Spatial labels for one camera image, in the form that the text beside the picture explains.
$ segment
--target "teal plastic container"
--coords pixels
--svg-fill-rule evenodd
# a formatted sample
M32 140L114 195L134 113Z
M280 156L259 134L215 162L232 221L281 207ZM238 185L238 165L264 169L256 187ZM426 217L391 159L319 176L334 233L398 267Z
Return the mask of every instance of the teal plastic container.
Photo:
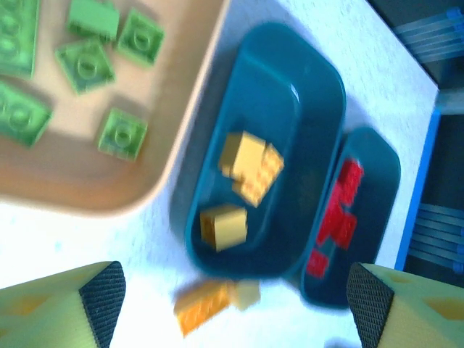
M344 162L350 159L359 161L364 169L354 204L345 209L357 217L351 244L348 250L343 250L331 239L327 240L317 248L329 258L324 278L307 274L306 264L301 275L300 289L304 299L324 307L348 308L347 280L351 265L354 262L375 263L401 176L399 158L390 145L372 128L358 128L347 136L328 192L332 191ZM315 238L322 217L311 231L307 259L316 247Z
M244 39L196 184L185 238L209 276L274 278L305 261L313 224L341 140L346 97L337 71L285 25L267 23ZM232 191L218 169L230 132L247 131L283 155L285 168L258 208ZM216 252L201 239L199 213L225 203L246 207L246 242Z

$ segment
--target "green lego brick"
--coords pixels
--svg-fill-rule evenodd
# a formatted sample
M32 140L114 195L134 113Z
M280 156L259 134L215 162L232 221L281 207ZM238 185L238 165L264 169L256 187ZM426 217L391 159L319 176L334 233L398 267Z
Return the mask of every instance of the green lego brick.
M96 36L105 44L116 40L119 18L110 1L72 0L67 29L82 37Z
M117 42L117 50L142 65L154 64L165 32L153 20L132 9Z
M32 78L40 0L0 1L0 74Z
M78 94L114 82L115 72L102 43L86 39L57 49L57 59Z
M51 119L51 109L0 82L0 134L32 147Z
M99 137L99 150L123 160L135 160L147 128L148 125L143 120L112 109Z

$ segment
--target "table surface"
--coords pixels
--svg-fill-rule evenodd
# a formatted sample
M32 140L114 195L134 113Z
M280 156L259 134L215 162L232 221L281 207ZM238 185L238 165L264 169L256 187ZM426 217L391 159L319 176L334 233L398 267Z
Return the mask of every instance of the table surface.
M347 91L345 129L369 124L398 153L401 183L376 261L394 267L434 108L434 82L365 0L233 0L216 56L266 20L298 30L340 72ZM262 282L259 304L245 313L228 308L181 338L173 298L202 275L169 224L180 163L157 199L129 216L89 220L0 204L0 288L119 260L128 287L112 348L360 347L349 310L303 304L284 281Z

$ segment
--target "black rubber pad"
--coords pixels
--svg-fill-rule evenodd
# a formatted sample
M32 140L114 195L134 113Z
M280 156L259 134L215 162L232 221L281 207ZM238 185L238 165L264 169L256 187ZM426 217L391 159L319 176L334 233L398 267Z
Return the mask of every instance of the black rubber pad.
M347 298L363 348L378 346L393 296L394 291L360 263L351 266Z
M99 348L109 348L125 296L123 267L112 262L79 294Z

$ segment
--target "dark teal bowl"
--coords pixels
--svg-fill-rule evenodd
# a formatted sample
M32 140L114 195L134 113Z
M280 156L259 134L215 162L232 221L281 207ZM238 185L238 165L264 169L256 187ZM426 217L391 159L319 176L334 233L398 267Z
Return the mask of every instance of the dark teal bowl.
M390 145L372 128L358 128L347 136L328 192L332 191L343 163L349 159L359 161L364 169L354 204L346 210L357 217L351 244L348 250L343 250L331 239L327 240L318 248L330 262L324 278L306 274L306 265L301 277L303 297L324 307L348 308L349 268L354 262L375 263L401 176L399 158ZM311 232L309 253L315 247L318 230L319 226Z
M210 276L274 278L304 262L322 210L345 113L341 78L285 25L268 23L244 39L196 184L185 229L188 255ZM283 155L285 168L258 208L222 176L218 161L230 132L250 132ZM231 203L246 207L246 242L216 252L201 239L199 213Z

